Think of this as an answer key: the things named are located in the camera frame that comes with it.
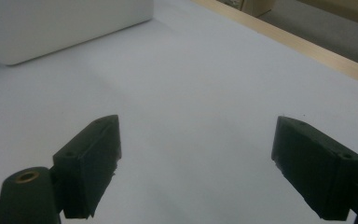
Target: floor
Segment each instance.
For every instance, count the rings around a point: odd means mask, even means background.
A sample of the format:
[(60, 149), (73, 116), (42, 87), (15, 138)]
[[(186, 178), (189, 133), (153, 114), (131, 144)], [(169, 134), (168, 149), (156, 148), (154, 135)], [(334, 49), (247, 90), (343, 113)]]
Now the floor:
[(276, 0), (259, 19), (358, 62), (357, 22), (296, 0)]

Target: white table surface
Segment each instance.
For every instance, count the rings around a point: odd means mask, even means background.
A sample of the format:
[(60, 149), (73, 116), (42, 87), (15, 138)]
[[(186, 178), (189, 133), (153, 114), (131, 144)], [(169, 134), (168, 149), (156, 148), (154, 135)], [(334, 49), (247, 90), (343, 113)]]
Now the white table surface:
[(95, 218), (63, 223), (328, 223), (270, 159), (276, 118), (358, 152), (358, 81), (189, 0), (156, 0), (152, 21), (0, 65), (0, 185), (111, 114), (117, 175)]

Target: white surface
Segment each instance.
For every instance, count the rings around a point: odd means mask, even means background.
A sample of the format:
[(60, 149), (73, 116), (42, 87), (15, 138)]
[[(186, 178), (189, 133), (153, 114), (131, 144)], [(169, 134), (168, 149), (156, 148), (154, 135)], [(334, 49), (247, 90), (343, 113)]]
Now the white surface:
[(50, 167), (110, 114), (117, 175), (95, 218), (64, 223), (326, 223), (270, 159), (276, 118), (358, 152), (357, 81), (189, 0), (157, 0), (152, 21), (0, 65), (0, 185)]
[(21, 63), (152, 16), (153, 0), (0, 0), (0, 63)]

